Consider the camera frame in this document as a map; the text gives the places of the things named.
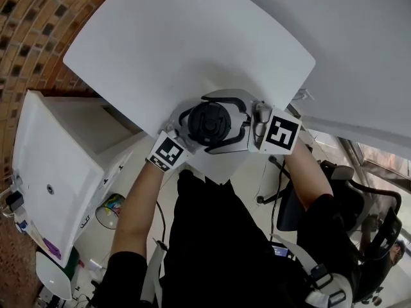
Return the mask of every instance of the forearm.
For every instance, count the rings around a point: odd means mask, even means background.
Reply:
[[[163,176],[159,168],[146,162],[122,206],[111,254],[131,251],[145,257]]]
[[[364,254],[365,249],[371,243],[371,228],[372,219],[370,218],[370,216],[367,216],[361,224],[360,253],[362,254]]]
[[[319,196],[333,194],[321,167],[300,138],[295,143],[293,153],[284,158],[295,192],[306,210]]]

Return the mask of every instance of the strap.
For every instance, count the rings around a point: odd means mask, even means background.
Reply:
[[[341,276],[328,273],[323,264],[317,264],[315,260],[307,253],[301,246],[291,243],[277,234],[270,234],[273,238],[277,239],[280,243],[283,243],[299,260],[304,271],[309,275],[315,284],[315,289],[306,297],[306,303],[318,308],[329,307],[350,307],[351,300],[346,300],[348,293],[352,298],[352,289],[348,280]]]
[[[162,287],[160,285],[159,273],[162,258],[167,250],[167,247],[161,241],[156,241],[157,247],[154,250],[153,256],[147,266],[146,276],[144,278],[143,288],[141,290],[140,301],[154,302],[157,298],[159,308],[162,305]]]

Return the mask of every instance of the purple object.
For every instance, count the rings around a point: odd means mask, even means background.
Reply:
[[[17,223],[17,226],[21,229],[22,232],[26,232],[27,221],[23,220],[21,223]]]
[[[62,260],[62,254],[60,253],[60,250],[56,246],[54,246],[52,242],[50,242],[46,238],[43,238],[43,242],[49,248],[52,255],[55,255],[58,260]]]

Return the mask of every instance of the small screen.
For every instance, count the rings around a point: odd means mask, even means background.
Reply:
[[[288,256],[288,248],[281,248],[280,246],[273,245],[275,255],[280,257],[287,257]]]

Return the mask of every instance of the white table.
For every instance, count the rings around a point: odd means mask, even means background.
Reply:
[[[249,0],[106,0],[64,63],[155,137],[181,101],[217,89],[285,109],[315,61]],[[222,183],[248,154],[202,151],[189,163]]]

